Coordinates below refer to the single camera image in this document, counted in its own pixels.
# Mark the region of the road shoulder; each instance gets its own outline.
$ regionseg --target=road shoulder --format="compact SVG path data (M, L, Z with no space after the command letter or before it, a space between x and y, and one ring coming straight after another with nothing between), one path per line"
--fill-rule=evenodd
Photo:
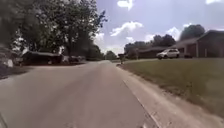
M223 120L120 68L121 79L160 128L223 128Z

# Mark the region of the street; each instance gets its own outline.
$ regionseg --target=street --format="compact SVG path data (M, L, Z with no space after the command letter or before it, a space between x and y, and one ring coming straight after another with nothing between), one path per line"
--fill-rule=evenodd
M38 67L0 81L8 128L157 128L109 61Z

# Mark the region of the cloud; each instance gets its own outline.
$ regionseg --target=cloud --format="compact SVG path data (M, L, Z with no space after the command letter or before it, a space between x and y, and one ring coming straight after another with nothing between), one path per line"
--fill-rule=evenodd
M117 36L123 31L134 31L136 28L141 28L143 27L142 23L139 22L125 22L121 27L114 28L112 32L110 32L110 36Z
M126 37L126 40L127 40L129 43L132 43L132 42L135 41L133 37Z
M94 37L94 43L97 45L103 44L104 43L104 33L98 33Z
M121 8L128 8L128 10L131 10L133 7L133 0L121 0L117 2L117 5Z
M151 41L151 40L153 40L153 37L154 37L154 36L155 36L155 35L148 34L148 35L145 36L144 41L145 41L145 42L147 42L147 41Z
M176 27L173 27L173 28L167 30L166 33L173 36L173 38L175 40L178 40L180 37L181 31L179 29L177 29Z
M123 45L108 45L106 46L105 53L106 51L113 51L115 54L120 54L124 53L124 46Z
M206 0L206 4L212 4L212 3L218 3L218 2L223 2L223 0Z
M183 27L186 28L188 26L192 25L192 23L184 24Z

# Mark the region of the lawn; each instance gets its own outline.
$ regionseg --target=lawn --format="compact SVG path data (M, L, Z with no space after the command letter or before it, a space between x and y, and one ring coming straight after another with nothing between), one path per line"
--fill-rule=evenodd
M224 59L176 59L122 66L224 118Z

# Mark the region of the blue sky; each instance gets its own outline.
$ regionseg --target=blue sky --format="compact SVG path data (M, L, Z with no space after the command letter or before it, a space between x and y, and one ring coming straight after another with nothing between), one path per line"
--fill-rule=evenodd
M103 52L122 53L124 45L155 34L178 39L184 27L201 24L224 30L224 0L96 0L108 22L95 37Z

